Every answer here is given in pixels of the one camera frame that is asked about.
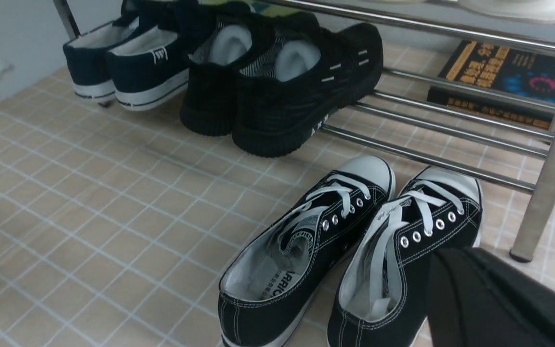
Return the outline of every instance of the book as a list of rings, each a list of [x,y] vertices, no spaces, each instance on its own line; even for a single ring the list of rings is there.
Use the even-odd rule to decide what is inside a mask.
[[[480,86],[555,105],[555,57],[540,53],[484,42],[462,41],[438,76],[447,81]],[[554,112],[489,100],[484,95],[472,96],[443,89],[441,86],[432,86],[427,94],[427,101],[555,131]]]

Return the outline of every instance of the shoe rack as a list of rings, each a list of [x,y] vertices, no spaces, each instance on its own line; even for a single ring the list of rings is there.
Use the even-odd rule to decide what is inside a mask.
[[[405,29],[413,29],[417,31],[425,31],[449,37],[460,38],[463,40],[476,40],[484,41],[493,44],[498,44],[511,48],[524,49],[536,53],[545,53],[546,55],[555,56],[555,42],[536,40],[529,37],[513,35],[502,31],[493,31],[488,29],[480,29],[470,26],[461,26],[455,24],[446,24],[443,22],[425,20],[423,18],[410,17],[407,15],[399,15],[395,13],[386,13],[373,9],[366,9],[364,7],[348,6],[345,4],[330,4],[320,2],[319,0],[262,0],[269,4],[278,6],[292,7],[303,11],[313,13],[323,13],[327,15],[334,15],[343,18],[350,18],[355,20],[362,20],[373,24],[383,24],[384,26],[394,26]],[[66,0],[53,0],[58,13],[64,22],[64,27],[70,35],[70,38],[79,35],[79,29],[76,26],[74,17],[68,7]],[[438,6],[457,6],[456,2],[451,0],[428,0],[427,3],[432,3]],[[441,86],[443,89],[449,89],[463,94],[469,94],[478,97],[486,97],[495,101],[501,101],[515,106],[527,107],[536,110],[544,110],[547,112],[555,113],[555,105],[545,101],[537,101],[520,97],[509,93],[495,92],[486,90],[478,86],[470,86],[462,83],[449,82],[444,79],[436,77],[429,77],[414,72],[399,70],[395,68],[386,68],[383,72],[384,75],[393,75],[401,79],[408,79],[418,82],[427,83],[432,86]],[[441,132],[450,136],[462,138],[464,140],[473,141],[481,145],[490,147],[497,147],[506,151],[523,154],[543,160],[542,169],[536,184],[524,182],[501,175],[496,172],[486,171],[477,167],[461,164],[432,156],[405,147],[399,147],[392,143],[376,140],[374,138],[361,136],[360,134],[342,130],[330,125],[324,125],[321,131],[336,136],[338,138],[352,141],[361,145],[379,149],[381,151],[390,152],[397,156],[402,156],[410,160],[416,160],[425,164],[436,165],[452,171],[460,172],[461,174],[473,176],[480,180],[497,184],[503,187],[521,191],[531,195],[530,202],[524,213],[524,219],[519,228],[515,242],[511,248],[511,257],[518,262],[530,262],[533,259],[535,248],[541,239],[544,227],[549,220],[552,210],[555,206],[555,132],[548,132],[538,130],[535,128],[522,127],[514,123],[506,123],[501,120],[481,117],[472,112],[464,110],[457,110],[448,108],[427,101],[420,101],[410,99],[408,97],[399,96],[396,94],[384,93],[376,90],[370,95],[377,99],[391,101],[406,106],[420,108],[430,112],[438,112],[445,114],[456,119],[466,121],[473,121],[476,123],[484,124],[490,127],[514,132],[517,134],[528,136],[535,140],[551,143],[549,148],[541,149],[539,147],[532,147],[522,143],[505,140],[487,134],[473,132],[471,130],[461,129],[458,127],[451,127],[444,123],[436,123],[433,120],[420,119],[417,117],[408,116],[407,114],[400,114],[373,105],[362,102],[350,106],[359,112],[366,112],[374,116],[379,116],[385,119],[400,121],[416,127],[425,128],[435,132]]]

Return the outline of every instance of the metal eyelet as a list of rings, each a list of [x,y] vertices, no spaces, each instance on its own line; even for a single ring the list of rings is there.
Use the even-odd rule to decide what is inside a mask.
[[[405,236],[402,236],[401,239],[399,239],[399,244],[401,244],[403,248],[408,248],[408,244],[409,244],[408,238]]]
[[[445,222],[442,219],[436,220],[436,228],[438,230],[443,230],[445,228]]]

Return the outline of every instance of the shoe stitching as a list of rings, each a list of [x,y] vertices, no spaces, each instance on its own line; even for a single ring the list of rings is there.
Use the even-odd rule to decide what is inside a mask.
[[[372,188],[372,191],[374,191],[375,189],[379,189],[380,191],[383,192],[383,190],[382,190],[381,188],[378,188],[378,187],[376,187],[376,186],[372,186],[371,188]],[[315,230],[315,235],[314,235],[314,236],[315,236],[315,237],[314,237],[315,240],[318,240],[318,239],[319,239],[319,238],[318,238],[318,233],[319,233],[318,228],[316,228],[316,230]],[[315,246],[315,250],[313,251],[313,256],[312,256],[312,258],[310,259],[310,265],[311,265],[311,266],[309,267],[309,269],[313,268],[313,266],[315,265],[315,259],[316,259],[316,257],[317,257],[318,251],[320,250],[318,247],[319,247],[319,245],[317,244],[317,245]],[[302,277],[299,279],[299,281],[297,282],[297,284],[295,284],[295,286],[294,286],[292,289],[290,289],[290,291],[289,291],[287,294],[280,295],[280,296],[278,296],[276,299],[271,300],[271,301],[267,301],[266,303],[259,303],[259,304],[243,303],[243,302],[240,302],[238,299],[229,298],[229,297],[225,296],[224,294],[220,294],[220,295],[221,295],[225,300],[229,301],[229,302],[232,303],[233,305],[237,305],[238,307],[243,307],[243,308],[258,308],[258,307],[264,307],[264,306],[272,305],[273,303],[277,303],[278,301],[281,301],[281,300],[283,300],[283,299],[288,298],[291,294],[293,294],[293,293],[295,292],[295,290],[296,290],[297,288],[299,288],[299,286],[304,282],[304,280],[308,277],[309,274],[310,274],[310,271],[307,271],[307,272],[304,274],[304,276],[302,276]]]
[[[238,331],[238,313],[239,313],[239,307],[235,306],[235,316],[234,316],[235,339],[237,340],[237,343],[241,345],[242,344],[241,338],[239,336],[239,331]]]
[[[464,228],[465,224],[467,224],[467,223],[471,220],[471,216],[470,216],[470,215],[471,215],[471,211],[470,211],[470,210],[471,210],[471,207],[475,207],[474,212],[476,212],[476,213],[478,213],[479,211],[481,211],[481,208],[478,207],[478,204],[473,204],[473,203],[471,202],[471,200],[469,200],[469,199],[467,199],[467,198],[462,198],[462,199],[460,199],[460,200],[462,200],[463,202],[467,202],[467,204],[465,205],[465,210],[467,211],[467,214],[466,214],[467,217],[466,217],[466,219],[463,220],[458,226],[456,226],[456,228],[454,229],[453,232],[451,232],[450,234],[445,235],[445,236],[443,237],[442,240],[450,239],[451,237],[453,237],[454,235],[456,235],[457,233],[459,233],[459,232]],[[448,209],[449,209],[449,207],[446,208],[446,209],[443,209],[443,210],[441,210],[441,211],[437,211],[436,213],[433,214],[433,216],[438,216],[439,213],[443,213],[444,211],[447,211]],[[417,224],[417,225],[420,226],[420,224],[422,224],[422,223],[423,223],[422,221],[418,221],[418,222],[416,222],[415,224]],[[410,231],[410,230],[412,230],[412,229],[413,229],[412,227],[408,227],[408,228],[406,228],[405,230],[401,231],[401,232],[399,233],[399,235],[403,235],[404,233],[406,233],[407,231]],[[419,259],[420,257],[422,257],[423,255],[425,255],[426,253],[429,253],[429,252],[435,250],[435,248],[428,248],[428,251],[427,251],[427,252],[425,252],[425,253],[419,255],[418,257],[416,257],[416,259],[411,259],[411,258],[413,257],[413,255],[411,255],[410,258],[408,258],[408,259],[406,260],[407,262],[405,262],[405,261],[403,261],[403,260],[401,259],[401,249],[400,249],[397,245],[396,245],[396,248],[397,248],[397,250],[398,250],[398,254],[396,254],[396,258],[398,258],[398,264],[401,264],[401,266],[405,266],[405,265],[409,264],[410,262],[412,262],[412,261],[414,261],[414,260],[416,260],[416,259]],[[354,324],[357,324],[357,325],[361,324],[361,325],[363,325],[363,329],[366,329],[366,330],[378,329],[378,328],[381,328],[381,327],[383,327],[383,326],[385,326],[385,325],[388,325],[389,323],[392,323],[392,321],[394,321],[396,318],[398,318],[398,316],[399,316],[399,314],[401,313],[403,307],[405,307],[405,304],[406,304],[407,299],[408,299],[408,284],[407,284],[407,282],[405,281],[405,278],[406,278],[406,277],[405,277],[403,271],[400,271],[400,279],[401,279],[402,286],[403,286],[403,288],[404,288],[404,289],[403,289],[403,295],[404,295],[404,297],[403,297],[403,299],[400,301],[400,303],[398,304],[398,306],[388,315],[388,318],[387,318],[386,320],[380,321],[379,323],[375,323],[375,324],[372,324],[372,325],[368,325],[367,321],[362,320],[362,319],[354,320],[354,319],[352,319],[352,318],[350,318],[350,317],[346,317],[346,319],[348,319],[349,321],[351,321],[351,322],[354,323]]]
[[[344,345],[344,329],[346,329],[346,313],[345,313],[345,310],[342,310],[342,324],[340,325],[339,347],[343,347]]]

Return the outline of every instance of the shoe insole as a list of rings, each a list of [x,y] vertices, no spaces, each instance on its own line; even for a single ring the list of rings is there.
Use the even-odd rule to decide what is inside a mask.
[[[251,33],[242,26],[227,26],[216,35],[209,50],[209,61],[227,66],[251,48]]]
[[[310,71],[320,60],[320,50],[306,41],[287,42],[277,54],[275,62],[276,79],[290,81]]]

